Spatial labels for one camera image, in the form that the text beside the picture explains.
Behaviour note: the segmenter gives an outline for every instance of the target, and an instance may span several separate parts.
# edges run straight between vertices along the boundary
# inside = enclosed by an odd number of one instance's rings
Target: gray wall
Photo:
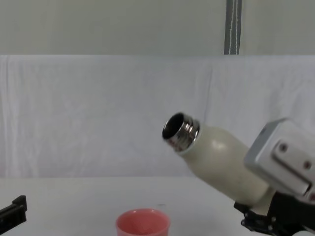
[[[0,54],[221,55],[224,0],[1,0]]]
[[[243,0],[240,54],[315,54],[314,0]]]

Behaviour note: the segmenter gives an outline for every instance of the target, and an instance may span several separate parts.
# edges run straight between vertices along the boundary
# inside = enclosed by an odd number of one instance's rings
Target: white fabric
[[[161,132],[203,119],[210,76],[204,59],[2,57],[0,176],[187,175]]]
[[[185,176],[161,139],[184,111],[251,145],[269,120],[315,133],[315,57],[12,56],[0,62],[0,176]]]

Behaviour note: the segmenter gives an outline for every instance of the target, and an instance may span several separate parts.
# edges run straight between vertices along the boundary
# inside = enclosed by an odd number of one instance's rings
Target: black clamp
[[[25,222],[27,210],[25,196],[18,197],[12,205],[0,210],[0,235]]]
[[[278,192],[272,198],[267,215],[256,214],[248,206],[239,203],[235,203],[234,208],[244,214],[241,224],[250,231],[292,236],[306,228],[315,230],[315,206]]]

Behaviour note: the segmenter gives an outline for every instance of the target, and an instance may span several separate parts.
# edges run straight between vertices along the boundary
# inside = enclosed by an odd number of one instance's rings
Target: screw
[[[280,144],[279,150],[280,150],[280,152],[286,152],[287,151],[287,144]]]
[[[309,170],[312,167],[312,164],[311,164],[311,162],[306,161],[306,162],[304,162],[303,167],[304,167],[304,169]]]

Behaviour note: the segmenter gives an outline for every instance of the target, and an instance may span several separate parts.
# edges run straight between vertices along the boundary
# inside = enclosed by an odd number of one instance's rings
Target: white table
[[[115,236],[116,218],[152,207],[171,218],[170,236],[253,236],[233,201],[189,177],[0,180],[0,207],[26,195],[27,222],[5,236]]]

